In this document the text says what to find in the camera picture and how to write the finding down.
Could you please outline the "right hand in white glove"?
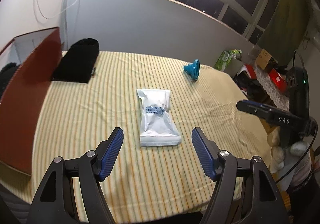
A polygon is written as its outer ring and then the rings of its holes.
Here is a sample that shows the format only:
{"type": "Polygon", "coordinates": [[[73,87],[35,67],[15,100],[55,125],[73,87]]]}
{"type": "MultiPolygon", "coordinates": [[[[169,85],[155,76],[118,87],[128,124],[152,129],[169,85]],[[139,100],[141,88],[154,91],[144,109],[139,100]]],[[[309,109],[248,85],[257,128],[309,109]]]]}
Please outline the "right hand in white glove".
{"type": "Polygon", "coordinates": [[[298,141],[287,148],[280,147],[284,140],[280,135],[280,127],[277,126],[267,136],[268,145],[271,147],[270,173],[278,182],[280,191],[294,188],[302,184],[311,173],[312,161],[309,143],[298,141]]]}

